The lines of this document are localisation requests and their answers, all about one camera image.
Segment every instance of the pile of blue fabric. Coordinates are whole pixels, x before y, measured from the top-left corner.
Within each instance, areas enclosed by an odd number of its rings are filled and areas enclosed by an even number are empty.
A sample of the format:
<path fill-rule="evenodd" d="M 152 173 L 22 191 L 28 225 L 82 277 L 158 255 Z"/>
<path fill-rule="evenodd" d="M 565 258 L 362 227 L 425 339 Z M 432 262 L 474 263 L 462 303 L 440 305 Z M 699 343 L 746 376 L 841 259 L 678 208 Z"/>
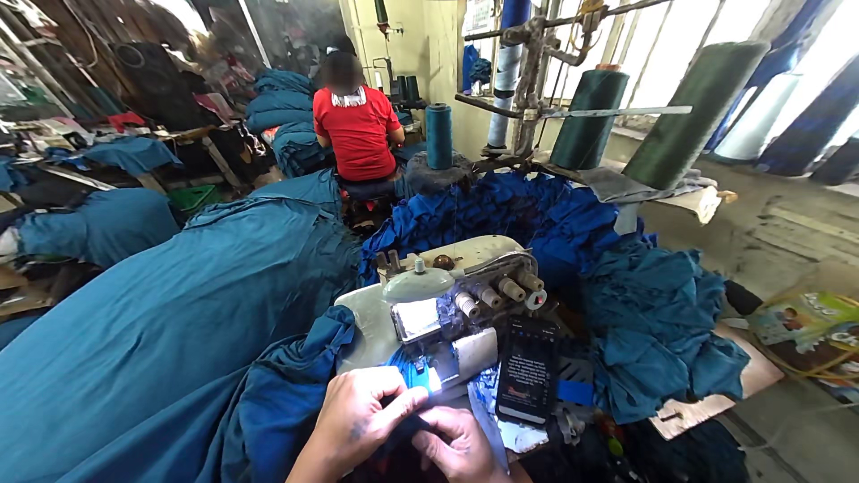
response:
<path fill-rule="evenodd" d="M 596 346 L 594 398 L 619 424 L 655 416 L 669 399 L 742 398 L 749 357 L 711 332 L 724 279 L 703 270 L 699 256 L 628 239 L 583 276 Z"/>
<path fill-rule="evenodd" d="M 329 306 L 360 260 L 302 196 L 204 208 L 0 351 L 4 478 L 283 482 L 352 335 Z"/>
<path fill-rule="evenodd" d="M 11 193 L 29 183 L 24 173 L 12 166 L 14 160 L 10 156 L 0 156 L 0 191 Z"/>
<path fill-rule="evenodd" d="M 505 235 L 533 248 L 540 277 L 547 287 L 558 287 L 620 239 L 613 228 L 616 217 L 614 205 L 562 178 L 489 172 L 467 193 L 451 186 L 400 202 L 364 242 L 360 272 L 366 284 L 378 281 L 376 252 L 397 249 L 405 257 L 474 236 Z"/>
<path fill-rule="evenodd" d="M 247 105 L 247 129 L 260 134 L 287 123 L 314 121 L 313 82 L 301 74 L 268 69 L 254 84 L 257 97 Z"/>
<path fill-rule="evenodd" d="M 101 164 L 122 168 L 132 176 L 139 176 L 164 164 L 182 166 L 182 161 L 161 141 L 137 136 L 97 144 L 84 151 L 82 156 Z"/>
<path fill-rule="evenodd" d="M 124 188 L 91 193 L 71 213 L 28 213 L 15 223 L 18 252 L 108 268 L 179 233 L 169 203 L 152 190 Z"/>
<path fill-rule="evenodd" d="M 271 142 L 277 165 L 283 174 L 297 178 L 317 171 L 331 147 L 323 148 L 316 139 L 314 123 L 288 122 L 277 129 Z"/>

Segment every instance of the red cloth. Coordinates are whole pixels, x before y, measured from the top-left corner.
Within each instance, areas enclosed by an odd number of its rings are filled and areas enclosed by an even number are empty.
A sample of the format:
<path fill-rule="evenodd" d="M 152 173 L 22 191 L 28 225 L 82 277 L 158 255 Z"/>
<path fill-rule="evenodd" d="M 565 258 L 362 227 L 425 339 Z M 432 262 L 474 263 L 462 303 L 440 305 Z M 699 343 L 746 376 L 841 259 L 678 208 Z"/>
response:
<path fill-rule="evenodd" d="M 387 147 L 387 134 L 398 130 L 399 119 L 382 92 L 364 86 L 367 103 L 335 107 L 331 91 L 323 88 L 314 96 L 314 129 L 331 139 L 337 171 L 349 181 L 385 178 L 397 167 Z"/>
<path fill-rule="evenodd" d="M 125 132 L 124 124 L 146 125 L 146 121 L 131 111 L 124 114 L 116 114 L 115 116 L 107 116 L 107 121 L 119 133 Z"/>

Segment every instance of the white cloth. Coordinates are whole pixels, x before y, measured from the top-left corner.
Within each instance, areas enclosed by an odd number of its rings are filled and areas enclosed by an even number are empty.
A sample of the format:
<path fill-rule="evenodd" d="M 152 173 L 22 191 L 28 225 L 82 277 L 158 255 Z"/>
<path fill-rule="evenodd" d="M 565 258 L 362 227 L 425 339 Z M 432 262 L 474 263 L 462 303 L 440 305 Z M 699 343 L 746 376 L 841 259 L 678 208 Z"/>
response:
<path fill-rule="evenodd" d="M 361 86 L 354 94 L 335 95 L 331 94 L 331 103 L 337 107 L 357 107 L 367 103 L 367 96 L 364 94 L 364 87 Z"/>

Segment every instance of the thread spool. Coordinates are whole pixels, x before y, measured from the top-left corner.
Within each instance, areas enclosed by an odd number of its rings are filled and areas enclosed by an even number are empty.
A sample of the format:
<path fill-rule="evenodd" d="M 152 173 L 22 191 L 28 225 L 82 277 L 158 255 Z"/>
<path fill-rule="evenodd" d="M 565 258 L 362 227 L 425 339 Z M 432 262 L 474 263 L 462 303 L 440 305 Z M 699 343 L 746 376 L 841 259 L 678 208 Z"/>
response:
<path fill-rule="evenodd" d="M 433 169 L 448 169 L 454 165 L 454 131 L 450 106 L 443 102 L 426 109 L 427 165 Z"/>
<path fill-rule="evenodd" d="M 492 287 L 481 288 L 478 292 L 478 297 L 493 309 L 501 307 L 501 296 L 498 295 L 498 292 L 494 291 Z"/>
<path fill-rule="evenodd" d="M 420 101 L 421 92 L 417 88 L 417 77 L 408 76 L 405 78 L 405 99 L 407 101 Z"/>
<path fill-rule="evenodd" d="M 668 102 L 692 105 L 692 112 L 660 116 L 624 174 L 658 190 L 677 186 L 769 48 L 767 42 L 748 41 L 701 49 Z"/>
<path fill-rule="evenodd" d="M 405 100 L 405 76 L 397 76 L 397 92 L 399 98 Z"/>
<path fill-rule="evenodd" d="M 570 111 L 617 109 L 629 80 L 623 72 L 586 70 L 576 87 Z M 613 124 L 613 116 L 564 119 L 549 161 L 567 169 L 600 166 Z"/>
<path fill-rule="evenodd" d="M 509 277 L 504 277 L 501 282 L 498 282 L 498 289 L 517 302 L 525 300 L 525 291 Z"/>
<path fill-rule="evenodd" d="M 456 302 L 456 306 L 459 307 L 463 314 L 467 315 L 469 319 L 473 319 L 480 315 L 480 307 L 478 307 L 478 304 L 474 302 L 472 296 L 465 292 L 456 294 L 454 301 Z"/>
<path fill-rule="evenodd" d="M 516 280 L 521 286 L 525 287 L 526 289 L 534 291 L 543 290 L 543 280 L 540 280 L 533 273 L 520 273 L 519 276 L 516 277 Z"/>

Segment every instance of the worker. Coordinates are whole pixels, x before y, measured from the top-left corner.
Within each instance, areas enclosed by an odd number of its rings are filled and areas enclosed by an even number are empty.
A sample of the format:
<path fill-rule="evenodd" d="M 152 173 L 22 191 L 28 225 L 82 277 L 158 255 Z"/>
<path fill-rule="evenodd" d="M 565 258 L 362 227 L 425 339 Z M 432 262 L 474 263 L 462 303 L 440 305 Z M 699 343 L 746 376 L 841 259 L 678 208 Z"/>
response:
<path fill-rule="evenodd" d="M 395 396 L 386 407 L 385 396 Z M 287 483 L 333 483 L 366 460 L 429 395 L 408 389 L 394 367 L 351 370 L 328 384 L 316 428 Z M 433 407 L 420 417 L 449 438 L 419 431 L 411 443 L 441 469 L 450 483 L 512 483 L 496 462 L 489 440 L 467 410 Z"/>
<path fill-rule="evenodd" d="M 334 148 L 338 174 L 347 181 L 396 176 L 388 139 L 402 144 L 403 126 L 387 97 L 363 85 L 358 58 L 332 52 L 322 66 L 322 79 L 325 87 L 314 96 L 314 129 L 322 147 Z"/>

